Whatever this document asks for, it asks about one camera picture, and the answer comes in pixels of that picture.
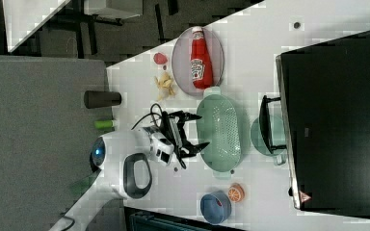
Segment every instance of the wall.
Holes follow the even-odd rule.
[[[70,186],[91,174],[102,134],[93,123],[112,117],[82,98],[107,89],[105,77],[102,61],[0,56],[0,230],[48,230],[78,199]],[[115,203],[96,219],[110,225],[95,230],[118,230]]]

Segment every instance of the gray cup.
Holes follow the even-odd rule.
[[[84,104],[88,109],[117,106],[121,104],[121,94],[118,92],[86,90]]]

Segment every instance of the green object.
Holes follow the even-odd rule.
[[[71,193],[76,196],[83,195],[94,183],[100,171],[95,171],[91,175],[74,182],[69,186]]]
[[[200,155],[209,167],[218,171],[214,171],[216,176],[228,178],[241,160],[238,115],[234,103],[221,95],[219,87],[205,90],[203,96],[197,111],[202,116],[197,120],[198,140],[210,143]]]
[[[286,144],[284,135],[284,125],[281,118],[275,115],[270,115],[270,123],[272,125],[271,132],[273,138],[273,145]],[[273,157],[275,166],[281,166],[286,162],[285,149],[274,150],[272,154],[267,148],[260,132],[259,118],[257,118],[251,125],[251,142],[253,143],[257,151],[259,151],[261,154]]]
[[[113,125],[113,120],[96,121],[94,123],[96,129],[112,128]]]

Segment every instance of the small bowl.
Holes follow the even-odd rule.
[[[212,192],[203,196],[200,201],[200,210],[206,221],[218,225],[229,218],[232,207],[225,193]]]

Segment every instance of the plate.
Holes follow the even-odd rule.
[[[220,84],[224,71],[224,50],[219,39],[211,31],[203,28],[206,45],[212,62],[214,86]],[[192,28],[184,31],[176,41],[172,51],[172,74],[178,86],[187,94],[203,96],[203,90],[194,86],[191,78],[190,60],[192,53]]]

